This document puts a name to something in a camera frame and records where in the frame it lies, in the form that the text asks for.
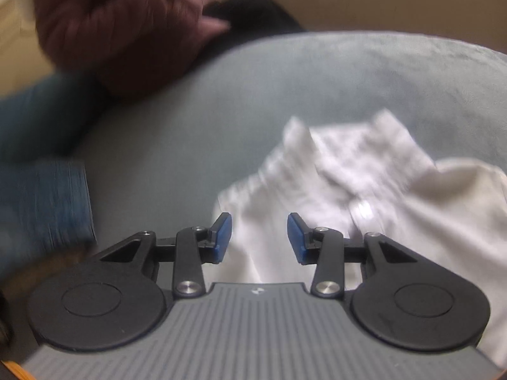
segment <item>metal bolt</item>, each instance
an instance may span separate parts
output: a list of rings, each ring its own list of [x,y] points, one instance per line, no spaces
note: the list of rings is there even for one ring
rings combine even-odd
[[[334,281],[321,281],[317,283],[315,286],[315,290],[317,290],[320,294],[335,294],[340,291],[341,287],[338,283]]]
[[[201,290],[201,285],[195,281],[185,280],[178,283],[176,289],[181,294],[195,294]]]

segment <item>white object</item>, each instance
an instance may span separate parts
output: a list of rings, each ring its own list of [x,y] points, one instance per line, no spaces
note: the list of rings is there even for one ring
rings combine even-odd
[[[223,191],[215,215],[233,217],[224,261],[207,283],[304,282],[315,266],[296,262],[286,220],[346,237],[380,231],[476,284],[491,318],[479,344],[507,366],[507,177],[478,160],[433,162],[389,112],[371,123],[308,129],[293,118],[259,171]],[[361,282],[346,267],[346,287]]]

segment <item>white logo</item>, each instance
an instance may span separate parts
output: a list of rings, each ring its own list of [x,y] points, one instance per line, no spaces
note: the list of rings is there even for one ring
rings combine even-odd
[[[256,289],[252,289],[252,293],[257,294],[257,296],[259,294],[261,294],[263,291],[264,291],[264,289],[262,287],[257,287]]]

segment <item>circular disc cover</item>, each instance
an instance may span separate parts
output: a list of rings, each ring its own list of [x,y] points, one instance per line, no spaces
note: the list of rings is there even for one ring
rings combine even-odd
[[[42,283],[30,296],[38,340],[71,351],[125,345],[150,331],[166,309],[162,291],[121,263],[83,263]]]
[[[414,275],[404,264],[363,282],[351,310],[375,337],[424,352],[476,344],[490,312],[486,296],[467,280],[443,268]]]

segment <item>striped gray surface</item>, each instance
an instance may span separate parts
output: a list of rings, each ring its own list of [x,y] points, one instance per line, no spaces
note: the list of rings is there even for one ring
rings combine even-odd
[[[123,348],[72,354],[43,346],[24,365],[37,380],[489,380],[473,348],[424,355],[364,334],[337,301],[301,284],[216,284],[178,302],[153,333]]]

